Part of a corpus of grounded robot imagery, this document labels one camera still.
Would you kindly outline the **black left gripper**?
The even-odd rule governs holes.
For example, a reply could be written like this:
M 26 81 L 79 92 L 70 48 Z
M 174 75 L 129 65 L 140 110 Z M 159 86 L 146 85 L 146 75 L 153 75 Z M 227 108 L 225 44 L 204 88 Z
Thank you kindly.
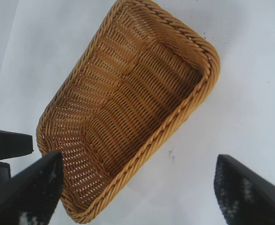
M 2 162 L 4 159 L 18 158 L 33 152 L 33 139 L 31 135 L 0 130 L 0 198 L 2 190 L 16 189 L 28 185 L 32 181 L 30 171 L 23 171 L 15 178 L 11 178 L 10 164 Z

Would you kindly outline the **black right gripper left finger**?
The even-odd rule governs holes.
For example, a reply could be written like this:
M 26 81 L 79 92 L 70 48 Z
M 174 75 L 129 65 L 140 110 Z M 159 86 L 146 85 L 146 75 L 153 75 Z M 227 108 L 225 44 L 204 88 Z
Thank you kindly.
M 0 185 L 0 225 L 47 225 L 63 189 L 62 154 L 56 151 Z

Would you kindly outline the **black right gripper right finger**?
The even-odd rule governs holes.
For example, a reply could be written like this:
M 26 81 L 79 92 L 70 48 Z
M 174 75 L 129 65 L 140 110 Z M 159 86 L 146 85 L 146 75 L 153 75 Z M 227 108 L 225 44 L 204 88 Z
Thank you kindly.
M 230 155 L 218 155 L 214 193 L 227 224 L 275 225 L 275 185 Z

